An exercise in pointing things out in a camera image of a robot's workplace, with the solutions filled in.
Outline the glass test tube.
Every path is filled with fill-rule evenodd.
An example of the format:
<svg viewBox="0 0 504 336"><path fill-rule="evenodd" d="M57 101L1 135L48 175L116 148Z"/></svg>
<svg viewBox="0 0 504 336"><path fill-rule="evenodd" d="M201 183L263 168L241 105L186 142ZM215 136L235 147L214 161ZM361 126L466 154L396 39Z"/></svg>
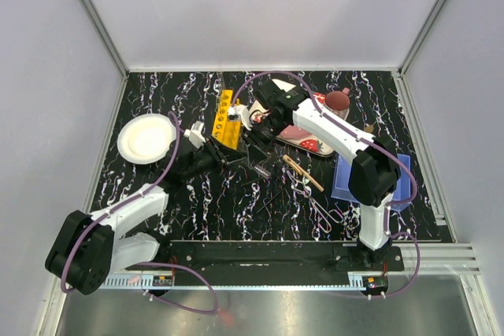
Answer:
<svg viewBox="0 0 504 336"><path fill-rule="evenodd" d="M251 168L260 176L268 179L271 177L271 170L268 168L268 161L259 161L251 164Z"/></svg>

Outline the wooden test tube clamp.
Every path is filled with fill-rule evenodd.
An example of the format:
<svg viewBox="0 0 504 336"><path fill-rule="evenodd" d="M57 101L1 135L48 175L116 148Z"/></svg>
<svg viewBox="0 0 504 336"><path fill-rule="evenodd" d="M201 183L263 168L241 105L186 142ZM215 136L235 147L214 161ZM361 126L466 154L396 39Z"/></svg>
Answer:
<svg viewBox="0 0 504 336"><path fill-rule="evenodd" d="M324 188L318 181L316 181L304 168L302 168L298 163L296 163L291 157L287 154L282 156L282 160L293 168L299 175L309 180L320 192L324 191Z"/></svg>

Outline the pink patterned mug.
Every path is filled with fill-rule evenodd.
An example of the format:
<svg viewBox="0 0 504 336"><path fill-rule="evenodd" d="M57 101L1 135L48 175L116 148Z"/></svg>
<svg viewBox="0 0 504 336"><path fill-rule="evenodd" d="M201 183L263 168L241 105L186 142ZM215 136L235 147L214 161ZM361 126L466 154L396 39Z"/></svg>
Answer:
<svg viewBox="0 0 504 336"><path fill-rule="evenodd" d="M325 96L325 107L342 120L346 120L350 111L350 89L334 90Z"/></svg>

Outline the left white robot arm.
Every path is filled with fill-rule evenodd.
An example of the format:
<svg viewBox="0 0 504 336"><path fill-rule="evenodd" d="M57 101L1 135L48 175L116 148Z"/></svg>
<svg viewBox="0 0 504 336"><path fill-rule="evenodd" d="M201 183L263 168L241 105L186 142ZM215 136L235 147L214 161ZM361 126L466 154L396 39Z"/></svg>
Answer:
<svg viewBox="0 0 504 336"><path fill-rule="evenodd" d="M170 259L167 247L148 233L127 233L165 210L170 195L189 179L247 161L245 150L229 148L215 138L208 138L196 150L172 155L153 183L125 199L92 213L69 213L46 257L45 269L59 278L64 293L89 295L115 271L141 263L154 270L164 268Z"/></svg>

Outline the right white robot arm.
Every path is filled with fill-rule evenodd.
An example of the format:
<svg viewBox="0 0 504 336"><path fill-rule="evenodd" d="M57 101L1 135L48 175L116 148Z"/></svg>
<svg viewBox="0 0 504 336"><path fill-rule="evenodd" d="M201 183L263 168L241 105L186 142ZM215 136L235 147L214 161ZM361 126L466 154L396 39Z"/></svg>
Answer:
<svg viewBox="0 0 504 336"><path fill-rule="evenodd" d="M391 244L388 216L401 177L401 162L393 144L337 117L305 82L285 89L270 79L254 96L265 111L260 122L253 122L245 105L232 102L228 110L228 118L238 118L246 128L244 137L250 150L265 155L276 137L293 126L320 139L350 165L348 189L360 205L358 263L370 271L377 269L386 260Z"/></svg>

